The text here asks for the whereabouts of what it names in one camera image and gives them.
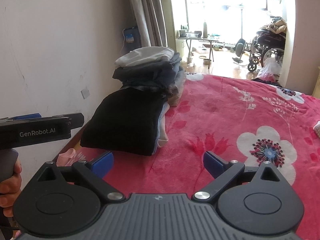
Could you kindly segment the person's left hand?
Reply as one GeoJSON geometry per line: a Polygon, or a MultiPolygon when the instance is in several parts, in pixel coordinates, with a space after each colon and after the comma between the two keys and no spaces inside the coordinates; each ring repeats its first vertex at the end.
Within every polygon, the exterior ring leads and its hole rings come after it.
{"type": "Polygon", "coordinates": [[[13,217],[13,205],[21,193],[22,185],[22,165],[19,159],[14,165],[14,174],[0,183],[0,205],[3,208],[3,215],[5,217],[13,217]]]}

